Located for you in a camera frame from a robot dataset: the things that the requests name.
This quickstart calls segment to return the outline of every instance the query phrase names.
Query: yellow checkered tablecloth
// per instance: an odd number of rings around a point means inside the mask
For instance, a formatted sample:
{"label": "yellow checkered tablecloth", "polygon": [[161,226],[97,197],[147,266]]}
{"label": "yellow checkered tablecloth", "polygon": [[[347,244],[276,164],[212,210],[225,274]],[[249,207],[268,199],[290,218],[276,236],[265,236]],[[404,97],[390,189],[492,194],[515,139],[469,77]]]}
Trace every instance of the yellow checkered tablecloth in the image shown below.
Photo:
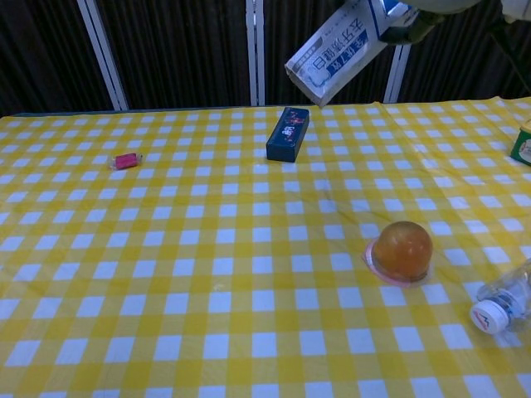
{"label": "yellow checkered tablecloth", "polygon": [[[295,164],[281,110],[0,120],[2,398],[531,395],[531,332],[468,317],[531,257],[531,99],[313,107]],[[421,288],[361,260],[398,220]]]}

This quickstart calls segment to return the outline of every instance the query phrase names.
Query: bottle cap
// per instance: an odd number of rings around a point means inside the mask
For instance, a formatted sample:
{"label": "bottle cap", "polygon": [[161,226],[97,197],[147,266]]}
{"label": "bottle cap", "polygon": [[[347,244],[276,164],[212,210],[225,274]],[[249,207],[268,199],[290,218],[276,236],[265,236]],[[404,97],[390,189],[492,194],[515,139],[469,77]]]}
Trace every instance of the bottle cap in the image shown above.
{"label": "bottle cap", "polygon": [[509,315],[492,300],[482,300],[470,309],[472,322],[488,334],[496,334],[509,324]]}

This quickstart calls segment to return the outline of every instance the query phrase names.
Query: clear plastic bottle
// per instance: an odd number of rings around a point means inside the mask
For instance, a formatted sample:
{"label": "clear plastic bottle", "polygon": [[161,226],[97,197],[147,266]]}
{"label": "clear plastic bottle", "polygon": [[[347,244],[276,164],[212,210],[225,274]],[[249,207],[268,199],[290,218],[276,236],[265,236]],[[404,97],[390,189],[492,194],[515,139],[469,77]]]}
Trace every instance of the clear plastic bottle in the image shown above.
{"label": "clear plastic bottle", "polygon": [[470,309],[475,326],[496,334],[518,332],[529,327],[531,319],[531,260],[502,275],[477,293],[478,303]]}

